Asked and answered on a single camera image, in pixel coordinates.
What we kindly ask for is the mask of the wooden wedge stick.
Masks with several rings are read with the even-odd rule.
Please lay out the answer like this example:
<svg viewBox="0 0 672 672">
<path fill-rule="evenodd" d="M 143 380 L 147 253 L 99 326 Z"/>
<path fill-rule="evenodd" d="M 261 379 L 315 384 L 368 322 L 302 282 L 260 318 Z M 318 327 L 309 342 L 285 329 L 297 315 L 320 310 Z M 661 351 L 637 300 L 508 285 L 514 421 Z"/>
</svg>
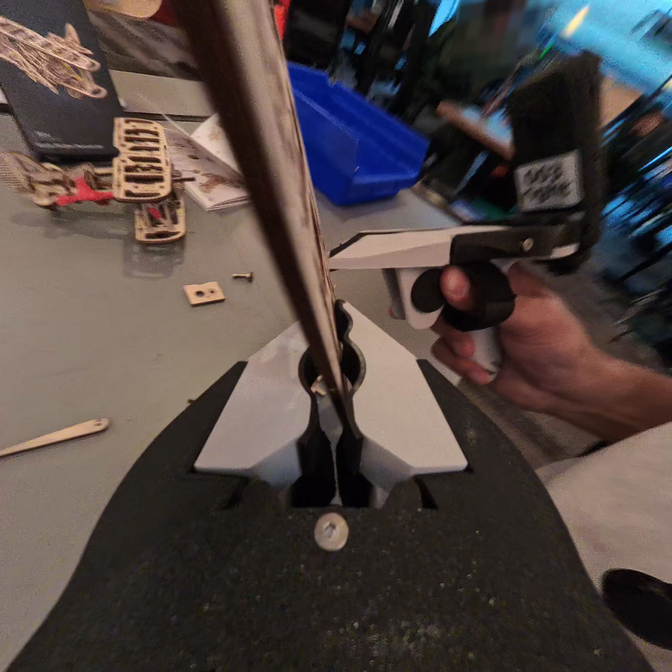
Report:
<svg viewBox="0 0 672 672">
<path fill-rule="evenodd" d="M 1 450 L 1 458 L 16 456 L 36 449 L 46 448 L 64 443 L 67 441 L 78 440 L 88 436 L 105 432 L 111 425 L 111 420 L 106 417 L 90 419 L 83 423 L 65 427 L 55 432 L 46 433 L 28 441 L 22 441 L 8 448 Z"/>
</svg>

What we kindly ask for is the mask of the square wooden plate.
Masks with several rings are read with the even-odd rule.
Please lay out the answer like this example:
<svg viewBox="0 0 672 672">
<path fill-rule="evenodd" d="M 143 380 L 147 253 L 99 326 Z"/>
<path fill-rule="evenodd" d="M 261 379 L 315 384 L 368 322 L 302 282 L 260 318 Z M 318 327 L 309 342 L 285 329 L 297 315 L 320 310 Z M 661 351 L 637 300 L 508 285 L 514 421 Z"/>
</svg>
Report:
<svg viewBox="0 0 672 672">
<path fill-rule="evenodd" d="M 189 305 L 199 307 L 211 305 L 226 300 L 226 295 L 218 282 L 188 284 L 183 287 Z"/>
</svg>

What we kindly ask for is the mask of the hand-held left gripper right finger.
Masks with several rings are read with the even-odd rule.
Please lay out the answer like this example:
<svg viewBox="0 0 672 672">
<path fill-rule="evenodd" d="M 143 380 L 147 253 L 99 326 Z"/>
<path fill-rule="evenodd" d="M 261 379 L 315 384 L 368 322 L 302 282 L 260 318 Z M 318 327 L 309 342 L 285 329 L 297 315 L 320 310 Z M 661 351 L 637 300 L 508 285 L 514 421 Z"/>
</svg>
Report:
<svg viewBox="0 0 672 672">
<path fill-rule="evenodd" d="M 376 506 L 380 492 L 416 476 L 460 473 L 468 461 L 417 359 L 348 302 L 335 305 L 347 419 L 336 448 L 346 507 Z"/>
</svg>

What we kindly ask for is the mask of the grey desk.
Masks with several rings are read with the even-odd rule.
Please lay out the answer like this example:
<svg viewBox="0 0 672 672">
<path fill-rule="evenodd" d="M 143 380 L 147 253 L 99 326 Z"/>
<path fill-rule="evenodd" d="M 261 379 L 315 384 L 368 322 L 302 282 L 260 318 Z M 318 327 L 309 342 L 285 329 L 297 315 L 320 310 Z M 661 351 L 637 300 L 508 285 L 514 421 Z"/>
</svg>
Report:
<svg viewBox="0 0 672 672">
<path fill-rule="evenodd" d="M 304 511 L 191 471 L 230 368 L 294 320 L 251 206 L 188 202 L 187 241 L 1 196 L 1 447 L 97 416 L 98 436 L 1 460 L 2 671 L 448 671 L 373 560 L 319 549 Z M 254 274 L 252 282 L 232 273 Z M 226 300 L 189 305 L 216 281 Z"/>
</svg>

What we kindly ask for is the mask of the instruction booklet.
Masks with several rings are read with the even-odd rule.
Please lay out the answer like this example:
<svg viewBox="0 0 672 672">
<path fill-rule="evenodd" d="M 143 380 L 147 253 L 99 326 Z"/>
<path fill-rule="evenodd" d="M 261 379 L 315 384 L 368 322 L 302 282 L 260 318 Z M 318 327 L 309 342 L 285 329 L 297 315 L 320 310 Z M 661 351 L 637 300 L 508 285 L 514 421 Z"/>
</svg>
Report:
<svg viewBox="0 0 672 672">
<path fill-rule="evenodd" d="M 173 168 L 186 178 L 186 191 L 206 212 L 248 204 L 239 164 L 218 115 L 210 116 L 192 133 L 170 117 L 165 135 Z"/>
</svg>

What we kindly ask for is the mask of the black model kit box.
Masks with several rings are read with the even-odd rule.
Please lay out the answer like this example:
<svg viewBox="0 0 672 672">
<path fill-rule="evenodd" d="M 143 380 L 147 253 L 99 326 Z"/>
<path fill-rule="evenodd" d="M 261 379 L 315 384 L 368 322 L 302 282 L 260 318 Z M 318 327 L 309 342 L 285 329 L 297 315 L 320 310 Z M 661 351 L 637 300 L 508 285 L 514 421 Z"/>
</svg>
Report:
<svg viewBox="0 0 672 672">
<path fill-rule="evenodd" d="M 1 91 L 36 157 L 116 155 L 125 113 L 82 1 L 1 2 Z"/>
</svg>

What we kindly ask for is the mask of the blue plastic bin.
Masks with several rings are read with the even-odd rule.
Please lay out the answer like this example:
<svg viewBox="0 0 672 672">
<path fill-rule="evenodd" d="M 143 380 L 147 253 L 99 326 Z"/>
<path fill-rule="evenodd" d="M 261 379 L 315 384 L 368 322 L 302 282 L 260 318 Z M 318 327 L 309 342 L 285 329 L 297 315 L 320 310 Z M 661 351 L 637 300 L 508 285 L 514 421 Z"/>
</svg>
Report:
<svg viewBox="0 0 672 672">
<path fill-rule="evenodd" d="M 315 189 L 351 206 L 415 184 L 428 139 L 324 71 L 290 62 L 288 73 Z"/>
</svg>

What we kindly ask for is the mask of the wooden parts sheet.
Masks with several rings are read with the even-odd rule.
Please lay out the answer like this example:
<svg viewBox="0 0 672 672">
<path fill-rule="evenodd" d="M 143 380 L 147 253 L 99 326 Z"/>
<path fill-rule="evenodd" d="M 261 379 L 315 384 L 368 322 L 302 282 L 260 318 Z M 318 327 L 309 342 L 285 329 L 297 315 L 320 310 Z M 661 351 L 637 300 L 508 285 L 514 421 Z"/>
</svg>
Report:
<svg viewBox="0 0 672 672">
<path fill-rule="evenodd" d="M 342 421 L 335 295 L 284 49 L 270 1 L 173 1 L 310 354 Z"/>
</svg>

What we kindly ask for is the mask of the wooden model vehicle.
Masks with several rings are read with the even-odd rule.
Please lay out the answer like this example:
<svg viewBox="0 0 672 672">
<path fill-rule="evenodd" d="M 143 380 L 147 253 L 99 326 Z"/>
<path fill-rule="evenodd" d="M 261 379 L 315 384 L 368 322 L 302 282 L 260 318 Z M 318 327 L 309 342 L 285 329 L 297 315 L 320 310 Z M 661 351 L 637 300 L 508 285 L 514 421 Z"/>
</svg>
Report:
<svg viewBox="0 0 672 672">
<path fill-rule="evenodd" d="M 20 153 L 2 153 L 1 179 L 15 193 L 52 212 L 81 203 L 133 206 L 135 239 L 144 245 L 184 238 L 182 184 L 194 179 L 173 169 L 164 127 L 152 120 L 117 117 L 113 146 L 118 154 L 111 165 L 98 167 L 60 167 Z"/>
</svg>

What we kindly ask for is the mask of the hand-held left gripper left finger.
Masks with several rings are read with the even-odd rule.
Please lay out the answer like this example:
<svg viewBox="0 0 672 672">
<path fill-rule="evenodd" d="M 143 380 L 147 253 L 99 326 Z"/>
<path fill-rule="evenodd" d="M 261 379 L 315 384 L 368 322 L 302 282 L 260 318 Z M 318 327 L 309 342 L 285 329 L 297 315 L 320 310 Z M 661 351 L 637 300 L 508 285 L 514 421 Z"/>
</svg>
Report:
<svg viewBox="0 0 672 672">
<path fill-rule="evenodd" d="M 292 505 L 329 505 L 337 479 L 310 389 L 316 378 L 295 323 L 245 363 L 194 470 L 263 481 L 287 491 Z"/>
</svg>

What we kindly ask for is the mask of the person's right hand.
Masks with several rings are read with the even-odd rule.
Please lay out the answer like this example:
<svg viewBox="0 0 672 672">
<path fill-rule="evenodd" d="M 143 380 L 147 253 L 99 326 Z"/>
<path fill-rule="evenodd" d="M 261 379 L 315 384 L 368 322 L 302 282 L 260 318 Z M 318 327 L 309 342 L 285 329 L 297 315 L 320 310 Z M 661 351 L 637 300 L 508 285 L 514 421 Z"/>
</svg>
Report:
<svg viewBox="0 0 672 672">
<path fill-rule="evenodd" d="M 595 373 L 605 357 L 558 295 L 524 265 L 507 273 L 516 307 L 497 329 L 502 357 L 498 374 L 475 360 L 475 333 L 461 332 L 442 318 L 433 325 L 438 336 L 433 356 L 478 386 L 491 386 L 516 406 L 568 418 L 592 411 L 597 399 Z"/>
</svg>

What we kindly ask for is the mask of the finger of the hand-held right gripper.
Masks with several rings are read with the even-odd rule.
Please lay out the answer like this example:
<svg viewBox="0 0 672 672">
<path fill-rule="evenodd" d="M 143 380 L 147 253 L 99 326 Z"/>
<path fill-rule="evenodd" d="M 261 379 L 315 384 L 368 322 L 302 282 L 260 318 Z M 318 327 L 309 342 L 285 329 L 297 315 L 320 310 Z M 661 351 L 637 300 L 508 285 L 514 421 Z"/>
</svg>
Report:
<svg viewBox="0 0 672 672">
<path fill-rule="evenodd" d="M 462 226 L 446 229 L 362 231 L 333 248 L 329 270 L 445 267 Z"/>
</svg>

